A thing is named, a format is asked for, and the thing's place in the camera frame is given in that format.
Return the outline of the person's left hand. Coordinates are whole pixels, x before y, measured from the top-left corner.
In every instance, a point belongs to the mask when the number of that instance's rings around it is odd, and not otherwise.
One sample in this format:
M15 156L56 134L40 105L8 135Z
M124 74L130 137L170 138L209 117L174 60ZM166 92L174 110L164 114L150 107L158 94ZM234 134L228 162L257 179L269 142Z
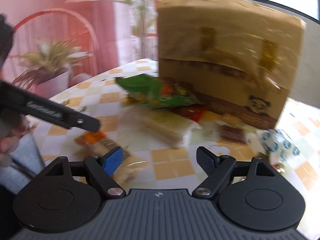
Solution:
M29 132L29 122L25 116L21 116L20 123L13 128L9 135L1 139L1 167L8 167L12 163L12 158L9 155L16 150L20 139Z

